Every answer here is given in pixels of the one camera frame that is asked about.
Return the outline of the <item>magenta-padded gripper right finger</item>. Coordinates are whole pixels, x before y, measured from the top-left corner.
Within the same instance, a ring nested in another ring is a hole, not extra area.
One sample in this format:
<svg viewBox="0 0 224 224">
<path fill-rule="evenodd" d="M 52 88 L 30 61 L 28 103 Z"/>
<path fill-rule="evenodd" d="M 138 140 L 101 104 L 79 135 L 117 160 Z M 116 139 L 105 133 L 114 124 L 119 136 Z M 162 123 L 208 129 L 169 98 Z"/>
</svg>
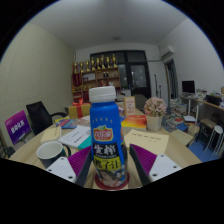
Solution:
<svg viewBox="0 0 224 224">
<path fill-rule="evenodd" d="M 130 145 L 130 155 L 143 186 L 181 170 L 181 167 L 165 154 L 156 155 L 134 144 Z"/>
</svg>

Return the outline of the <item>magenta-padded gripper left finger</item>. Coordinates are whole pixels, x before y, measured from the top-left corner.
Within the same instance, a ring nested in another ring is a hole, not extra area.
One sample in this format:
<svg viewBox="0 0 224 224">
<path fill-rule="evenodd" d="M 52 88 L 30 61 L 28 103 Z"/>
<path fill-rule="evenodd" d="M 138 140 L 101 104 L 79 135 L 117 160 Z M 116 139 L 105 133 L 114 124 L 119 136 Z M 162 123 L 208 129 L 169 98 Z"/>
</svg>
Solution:
<svg viewBox="0 0 224 224">
<path fill-rule="evenodd" d="M 86 147 L 69 158 L 58 158 L 47 171 L 78 186 L 84 186 L 91 162 L 91 147 Z"/>
</svg>

